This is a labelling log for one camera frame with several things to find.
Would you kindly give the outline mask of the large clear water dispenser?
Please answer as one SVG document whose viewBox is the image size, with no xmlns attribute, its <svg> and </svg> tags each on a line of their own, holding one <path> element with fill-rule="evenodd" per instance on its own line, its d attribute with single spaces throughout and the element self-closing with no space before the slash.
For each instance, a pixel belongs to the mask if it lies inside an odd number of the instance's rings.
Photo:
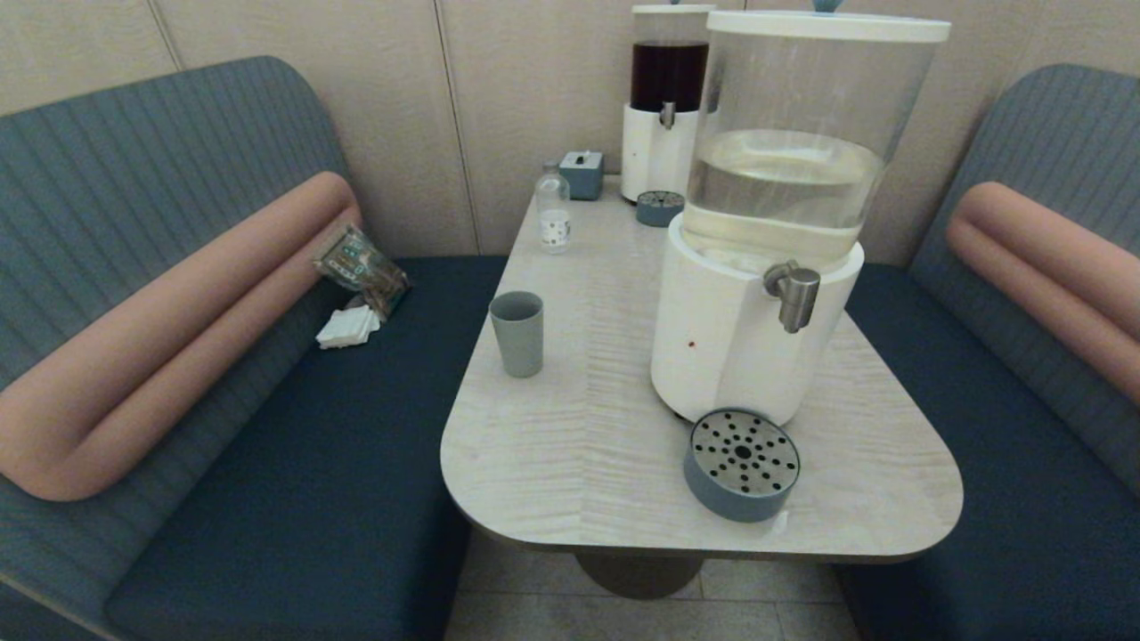
<svg viewBox="0 0 1140 641">
<path fill-rule="evenodd" d="M 687 205 L 669 224 L 651 381 L 677 417 L 742 407 L 785 425 L 803 405 L 866 252 L 860 232 L 948 21 L 717 11 Z M 819 271 L 789 334 L 774 263 Z"/>
</svg>

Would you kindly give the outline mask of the white napkin stack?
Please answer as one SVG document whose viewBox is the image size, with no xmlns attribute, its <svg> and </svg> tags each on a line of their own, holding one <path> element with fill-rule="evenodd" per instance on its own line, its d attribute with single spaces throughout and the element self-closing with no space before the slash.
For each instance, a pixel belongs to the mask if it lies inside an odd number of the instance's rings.
<svg viewBox="0 0 1140 641">
<path fill-rule="evenodd" d="M 321 350 L 343 348 L 343 346 L 366 344 L 370 333 L 381 328 L 378 313 L 364 305 L 345 310 L 334 310 L 324 328 L 318 332 L 316 341 Z"/>
</svg>

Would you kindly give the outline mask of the small blue perforated drip tray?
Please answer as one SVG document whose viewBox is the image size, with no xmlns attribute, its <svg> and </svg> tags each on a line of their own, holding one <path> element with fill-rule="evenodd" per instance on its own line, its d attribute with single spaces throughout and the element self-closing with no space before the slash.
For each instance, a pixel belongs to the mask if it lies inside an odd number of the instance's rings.
<svg viewBox="0 0 1140 641">
<path fill-rule="evenodd" d="M 675 190 L 644 190 L 635 202 L 635 218 L 648 227 L 667 228 L 687 200 Z"/>
</svg>

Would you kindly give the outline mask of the round table pedestal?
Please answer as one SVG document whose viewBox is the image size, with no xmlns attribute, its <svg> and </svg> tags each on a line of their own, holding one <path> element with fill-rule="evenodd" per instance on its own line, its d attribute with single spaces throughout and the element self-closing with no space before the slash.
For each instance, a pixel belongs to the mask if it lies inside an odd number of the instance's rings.
<svg viewBox="0 0 1140 641">
<path fill-rule="evenodd" d="M 575 555 L 600 587 L 626 599 L 671 597 L 697 578 L 705 560 L 671 555 Z"/>
</svg>

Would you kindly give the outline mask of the pink bolster cushion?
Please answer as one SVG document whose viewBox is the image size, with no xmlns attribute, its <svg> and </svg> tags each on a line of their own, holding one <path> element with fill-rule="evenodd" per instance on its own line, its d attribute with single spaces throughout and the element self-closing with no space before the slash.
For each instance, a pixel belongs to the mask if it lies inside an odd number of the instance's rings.
<svg viewBox="0 0 1140 641">
<path fill-rule="evenodd" d="M 1140 258 L 1001 182 L 948 217 L 948 248 L 1140 407 Z"/>
<path fill-rule="evenodd" d="M 360 220 L 342 175 L 314 175 L 52 349 L 0 391 L 1 477 L 57 502 L 125 478 L 314 287 L 325 240 Z"/>
</svg>

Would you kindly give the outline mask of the blue-grey tissue box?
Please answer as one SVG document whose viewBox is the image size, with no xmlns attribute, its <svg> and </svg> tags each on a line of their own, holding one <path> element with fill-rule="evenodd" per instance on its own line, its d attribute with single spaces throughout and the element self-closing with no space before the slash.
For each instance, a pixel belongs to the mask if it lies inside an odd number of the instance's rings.
<svg viewBox="0 0 1140 641">
<path fill-rule="evenodd" d="M 598 200 L 604 182 L 604 154 L 602 151 L 568 151 L 559 162 L 559 175 L 569 185 L 572 200 Z"/>
</svg>

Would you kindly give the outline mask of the dark drink dispenser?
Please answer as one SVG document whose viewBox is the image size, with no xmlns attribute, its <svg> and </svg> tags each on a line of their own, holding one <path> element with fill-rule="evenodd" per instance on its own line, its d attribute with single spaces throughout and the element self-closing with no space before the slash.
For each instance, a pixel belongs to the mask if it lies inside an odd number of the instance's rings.
<svg viewBox="0 0 1140 641">
<path fill-rule="evenodd" d="M 632 7 L 632 90 L 622 109 L 622 197 L 644 190 L 687 195 L 689 167 L 710 50 L 707 21 L 716 5 Z M 671 131 L 659 123 L 676 102 Z"/>
</svg>

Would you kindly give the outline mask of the large silver dispenser tap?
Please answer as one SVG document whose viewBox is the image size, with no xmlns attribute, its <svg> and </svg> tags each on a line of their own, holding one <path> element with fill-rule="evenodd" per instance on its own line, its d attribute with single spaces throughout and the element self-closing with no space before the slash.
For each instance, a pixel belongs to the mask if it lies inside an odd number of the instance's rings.
<svg viewBox="0 0 1140 641">
<path fill-rule="evenodd" d="M 819 287 L 819 271 L 803 267 L 795 260 L 774 263 L 764 275 L 765 291 L 769 297 L 780 299 L 777 320 L 789 334 L 798 333 L 811 324 Z"/>
</svg>

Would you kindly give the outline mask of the large blue perforated drip tray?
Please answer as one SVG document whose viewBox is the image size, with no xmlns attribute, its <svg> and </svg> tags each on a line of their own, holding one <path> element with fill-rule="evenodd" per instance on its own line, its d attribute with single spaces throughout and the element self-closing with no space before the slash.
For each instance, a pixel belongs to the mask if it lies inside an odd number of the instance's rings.
<svg viewBox="0 0 1140 641">
<path fill-rule="evenodd" d="M 683 463 L 689 490 L 702 506 L 739 524 L 777 516 L 801 470 L 801 454 L 790 435 L 742 407 L 720 407 L 698 417 Z"/>
</svg>

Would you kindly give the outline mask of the grey plastic cup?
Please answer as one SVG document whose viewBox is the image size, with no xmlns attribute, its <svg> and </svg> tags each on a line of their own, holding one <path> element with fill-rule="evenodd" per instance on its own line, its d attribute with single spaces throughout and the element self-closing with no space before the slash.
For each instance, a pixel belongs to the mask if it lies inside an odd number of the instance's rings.
<svg viewBox="0 0 1140 641">
<path fill-rule="evenodd" d="M 544 301 L 529 291 L 495 297 L 488 307 L 500 352 L 502 368 L 510 378 L 534 378 L 544 365 Z"/>
</svg>

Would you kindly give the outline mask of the printed snack bag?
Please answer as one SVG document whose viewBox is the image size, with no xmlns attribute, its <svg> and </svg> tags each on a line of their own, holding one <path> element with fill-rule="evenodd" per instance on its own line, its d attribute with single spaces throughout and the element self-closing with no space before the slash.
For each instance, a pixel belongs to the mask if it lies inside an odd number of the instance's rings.
<svg viewBox="0 0 1140 641">
<path fill-rule="evenodd" d="M 407 271 L 383 255 L 355 224 L 340 224 L 329 232 L 314 255 L 314 268 L 363 297 L 382 324 L 390 320 L 412 289 Z"/>
</svg>

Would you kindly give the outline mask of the blue upholstered bench sofa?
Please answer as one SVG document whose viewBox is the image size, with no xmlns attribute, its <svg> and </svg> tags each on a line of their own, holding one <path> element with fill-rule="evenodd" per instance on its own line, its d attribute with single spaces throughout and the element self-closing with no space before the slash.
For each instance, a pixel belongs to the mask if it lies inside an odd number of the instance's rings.
<svg viewBox="0 0 1140 641">
<path fill-rule="evenodd" d="M 1054 64 L 974 136 L 915 258 L 868 263 L 852 320 L 956 459 L 956 527 L 839 565 L 864 641 L 1140 641 L 1140 407 L 982 279 L 945 232 L 1001 182 L 1140 258 L 1140 78 Z"/>
<path fill-rule="evenodd" d="M 274 57 L 0 117 L 0 391 L 321 172 L 329 112 Z M 404 259 L 394 317 L 329 350 L 351 293 L 318 273 L 107 490 L 0 474 L 0 641 L 443 640 L 471 528 L 439 448 L 505 263 Z"/>
</svg>

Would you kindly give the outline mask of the clear plastic bottle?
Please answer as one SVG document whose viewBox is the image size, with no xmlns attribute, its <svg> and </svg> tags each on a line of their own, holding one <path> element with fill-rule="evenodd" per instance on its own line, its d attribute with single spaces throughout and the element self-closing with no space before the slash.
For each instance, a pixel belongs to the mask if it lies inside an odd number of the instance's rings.
<svg viewBox="0 0 1140 641">
<path fill-rule="evenodd" d="M 571 222 L 567 204 L 570 195 L 570 182 L 559 172 L 557 161 L 549 159 L 542 163 L 542 178 L 534 186 L 534 198 L 539 220 L 539 243 L 549 255 L 562 255 L 569 245 Z"/>
</svg>

